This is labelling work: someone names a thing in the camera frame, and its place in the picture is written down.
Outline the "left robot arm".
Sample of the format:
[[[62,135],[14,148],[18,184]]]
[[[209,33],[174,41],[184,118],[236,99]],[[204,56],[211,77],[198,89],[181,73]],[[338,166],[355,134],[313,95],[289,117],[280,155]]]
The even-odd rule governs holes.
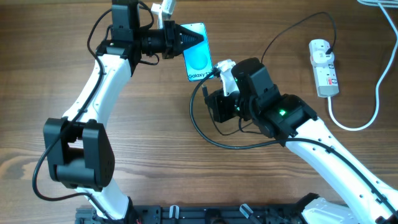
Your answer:
[[[174,1],[147,6],[142,1],[113,1],[112,23],[91,50],[93,71],[74,104],[61,118],[44,125],[45,151],[53,181],[92,204],[88,221],[140,223],[132,200],[113,179],[115,157],[106,125],[115,102],[142,56],[171,59],[203,42],[204,37],[174,22]]]

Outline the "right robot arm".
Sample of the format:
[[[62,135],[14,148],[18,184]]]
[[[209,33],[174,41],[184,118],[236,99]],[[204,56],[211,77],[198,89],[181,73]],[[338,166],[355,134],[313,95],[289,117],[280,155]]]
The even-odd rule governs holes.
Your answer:
[[[397,190],[370,172],[329,131],[303,99],[280,94],[258,58],[217,63],[222,88],[205,98],[216,122],[251,120],[268,137],[312,166],[359,223],[397,223]]]

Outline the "Galaxy S25 smartphone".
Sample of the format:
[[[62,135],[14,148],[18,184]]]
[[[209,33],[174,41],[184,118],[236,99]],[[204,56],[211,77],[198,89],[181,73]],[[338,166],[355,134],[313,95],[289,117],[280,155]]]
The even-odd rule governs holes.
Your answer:
[[[190,82],[202,80],[213,68],[208,36],[204,23],[182,24],[182,27],[201,34],[204,41],[183,51],[187,79]]]

